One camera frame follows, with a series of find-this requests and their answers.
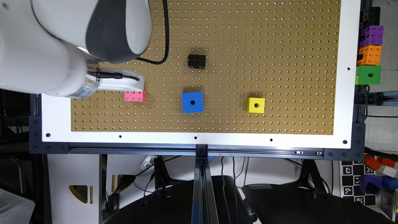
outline black cable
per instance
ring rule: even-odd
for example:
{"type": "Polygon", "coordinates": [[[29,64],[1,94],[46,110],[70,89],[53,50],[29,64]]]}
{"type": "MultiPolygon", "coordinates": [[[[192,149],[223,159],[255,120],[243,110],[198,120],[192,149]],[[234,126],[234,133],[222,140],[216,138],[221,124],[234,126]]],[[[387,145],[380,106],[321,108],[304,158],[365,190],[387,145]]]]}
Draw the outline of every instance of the black cable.
{"type": "Polygon", "coordinates": [[[243,185],[246,186],[246,176],[248,175],[248,168],[249,168],[249,159],[250,157],[248,157],[248,162],[246,164],[246,171],[244,173],[244,181],[243,181],[243,185]]]}
{"type": "Polygon", "coordinates": [[[398,116],[375,116],[375,115],[366,115],[369,118],[398,118],[398,116]]]}
{"type": "Polygon", "coordinates": [[[140,190],[142,190],[142,191],[144,191],[144,192],[152,193],[152,192],[150,192],[150,191],[148,191],[148,190],[144,190],[144,189],[138,187],[137,184],[136,184],[135,182],[133,182],[133,184],[134,184],[134,186],[136,186],[138,189],[140,189],[140,190]]]}
{"type": "MultiPolygon", "coordinates": [[[[171,161],[171,160],[176,159],[176,158],[178,158],[178,157],[181,157],[181,156],[175,156],[175,157],[173,157],[173,158],[166,159],[166,160],[164,160],[163,162],[168,162],[168,161],[171,161]]],[[[140,173],[136,174],[135,176],[138,177],[139,175],[143,174],[145,171],[149,170],[149,169],[150,169],[151,167],[153,167],[154,165],[155,165],[155,164],[149,166],[148,168],[144,169],[143,171],[141,171],[140,173]]],[[[115,191],[114,191],[115,193],[118,192],[119,186],[120,186],[120,183],[119,183],[118,186],[116,187],[116,189],[115,189],[115,191]]]]}
{"type": "Polygon", "coordinates": [[[396,155],[396,154],[388,154],[385,152],[379,152],[379,151],[370,149],[368,147],[365,147],[365,153],[368,154],[369,156],[380,156],[380,157],[398,162],[398,155],[396,155]]]}
{"type": "Polygon", "coordinates": [[[224,156],[221,158],[221,179],[223,179],[223,197],[224,197],[224,202],[226,206],[226,213],[228,215],[228,220],[229,224],[231,224],[231,217],[229,215],[229,208],[228,208],[228,203],[226,202],[226,196],[225,196],[225,180],[224,180],[224,164],[223,164],[223,159],[224,156]]]}
{"type": "Polygon", "coordinates": [[[161,65],[166,62],[167,57],[169,56],[170,49],[170,26],[169,26],[169,9],[167,8],[167,0],[163,0],[163,12],[164,12],[164,30],[165,30],[165,50],[164,56],[161,61],[153,61],[146,58],[138,57],[136,60],[141,62],[153,63],[154,65],[161,65]]]}
{"type": "MultiPolygon", "coordinates": [[[[286,159],[286,160],[288,160],[288,161],[290,161],[290,162],[293,162],[293,163],[295,163],[295,164],[297,164],[297,165],[299,165],[299,166],[301,166],[301,167],[304,167],[303,164],[299,164],[298,162],[293,161],[293,160],[291,160],[291,159],[286,159]]],[[[322,182],[326,185],[326,188],[328,189],[329,194],[331,194],[331,193],[330,193],[329,185],[326,183],[326,181],[325,181],[320,175],[317,175],[317,176],[318,176],[319,178],[321,178],[322,182]]]]}
{"type": "Polygon", "coordinates": [[[244,162],[245,162],[245,161],[246,161],[246,157],[243,159],[242,170],[241,170],[241,172],[236,176],[236,178],[238,178],[238,177],[243,173],[244,162]]]}
{"type": "MultiPolygon", "coordinates": [[[[173,157],[173,158],[166,159],[166,160],[163,161],[163,162],[168,162],[168,161],[171,161],[171,160],[176,159],[176,158],[178,158],[178,157],[181,157],[181,156],[175,156],[175,157],[173,157]]],[[[150,169],[151,167],[153,167],[154,165],[151,165],[150,167],[148,167],[148,168],[144,169],[143,171],[141,171],[140,173],[136,174],[136,177],[138,177],[139,175],[143,174],[145,171],[149,170],[149,169],[150,169]]]]}
{"type": "Polygon", "coordinates": [[[129,75],[123,75],[122,73],[119,72],[101,72],[101,71],[96,71],[96,72],[88,72],[87,74],[95,77],[95,78],[114,78],[114,79],[122,79],[122,78],[131,78],[137,82],[139,82],[139,78],[137,77],[131,77],[129,75]]]}
{"type": "Polygon", "coordinates": [[[330,164],[331,164],[331,194],[333,195],[333,188],[334,188],[334,186],[335,186],[335,183],[334,183],[334,181],[335,181],[335,171],[334,171],[334,168],[333,168],[333,161],[330,161],[330,164]]]}
{"type": "Polygon", "coordinates": [[[236,206],[236,224],[238,224],[238,218],[239,218],[239,210],[238,210],[238,200],[236,198],[236,191],[235,191],[235,186],[236,186],[236,176],[235,176],[235,157],[232,157],[232,166],[233,166],[233,174],[234,174],[234,197],[235,197],[235,206],[236,206]]]}
{"type": "Polygon", "coordinates": [[[146,205],[148,204],[148,201],[147,201],[147,198],[146,198],[146,196],[145,196],[145,192],[147,192],[147,188],[148,188],[149,183],[154,179],[153,176],[154,176],[154,175],[152,175],[152,176],[150,177],[150,179],[149,179],[149,181],[148,181],[148,184],[146,185],[146,187],[145,187],[145,189],[144,189],[144,200],[145,200],[145,204],[146,204],[146,205]]]}

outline brown pegboard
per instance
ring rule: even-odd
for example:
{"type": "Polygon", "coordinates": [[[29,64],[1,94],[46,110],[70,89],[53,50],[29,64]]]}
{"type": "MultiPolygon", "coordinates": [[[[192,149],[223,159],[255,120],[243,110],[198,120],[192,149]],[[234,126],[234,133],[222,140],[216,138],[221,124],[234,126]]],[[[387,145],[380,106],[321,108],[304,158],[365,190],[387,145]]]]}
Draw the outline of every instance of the brown pegboard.
{"type": "MultiPolygon", "coordinates": [[[[143,57],[161,60],[161,1],[149,1],[152,40],[143,57]]],[[[103,67],[142,74],[147,101],[118,91],[72,100],[72,131],[333,134],[339,1],[169,1],[165,65],[103,67]],[[206,69],[188,55],[206,55],[206,69]],[[202,91],[205,112],[183,114],[181,93],[202,91]],[[246,100],[266,99],[264,114],[246,100]]]]}

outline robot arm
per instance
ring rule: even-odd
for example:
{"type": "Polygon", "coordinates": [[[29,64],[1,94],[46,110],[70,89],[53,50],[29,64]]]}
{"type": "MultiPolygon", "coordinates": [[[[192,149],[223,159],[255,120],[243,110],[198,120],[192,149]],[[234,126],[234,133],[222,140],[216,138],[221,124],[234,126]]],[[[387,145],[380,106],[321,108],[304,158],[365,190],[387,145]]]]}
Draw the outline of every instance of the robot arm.
{"type": "Polygon", "coordinates": [[[106,62],[138,58],[152,34],[147,0],[32,0],[32,8],[47,32],[106,62]]]}
{"type": "Polygon", "coordinates": [[[100,69],[92,55],[113,63],[137,58],[148,46],[151,27],[146,0],[4,0],[0,88],[72,98],[97,89],[141,91],[144,79],[133,71],[102,68],[136,77],[113,80],[89,70],[100,69]]]}

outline yellow cube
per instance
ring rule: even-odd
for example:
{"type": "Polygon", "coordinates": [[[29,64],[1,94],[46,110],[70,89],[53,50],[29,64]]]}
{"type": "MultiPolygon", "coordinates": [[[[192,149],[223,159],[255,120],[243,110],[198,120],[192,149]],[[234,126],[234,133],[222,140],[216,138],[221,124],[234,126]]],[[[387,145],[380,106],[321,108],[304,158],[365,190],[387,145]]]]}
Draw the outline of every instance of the yellow cube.
{"type": "Polygon", "coordinates": [[[266,108],[266,99],[264,98],[248,98],[248,112],[249,113],[264,113],[266,108]]]}

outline red object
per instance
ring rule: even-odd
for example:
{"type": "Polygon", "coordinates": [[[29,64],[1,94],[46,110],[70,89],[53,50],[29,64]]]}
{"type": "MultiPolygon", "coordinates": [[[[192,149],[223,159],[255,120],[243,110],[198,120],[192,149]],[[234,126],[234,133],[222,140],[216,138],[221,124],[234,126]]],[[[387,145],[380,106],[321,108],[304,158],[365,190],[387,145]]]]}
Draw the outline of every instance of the red object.
{"type": "Polygon", "coordinates": [[[125,91],[124,101],[145,102],[147,100],[147,92],[144,91],[125,91]]]}
{"type": "Polygon", "coordinates": [[[380,162],[382,165],[386,165],[386,166],[389,166],[392,168],[394,168],[394,166],[396,166],[396,162],[386,159],[386,158],[383,158],[383,157],[380,157],[380,156],[377,157],[377,161],[380,162]]]}
{"type": "Polygon", "coordinates": [[[373,157],[365,155],[363,164],[369,167],[372,170],[378,170],[381,166],[381,163],[375,160],[373,157]]]}

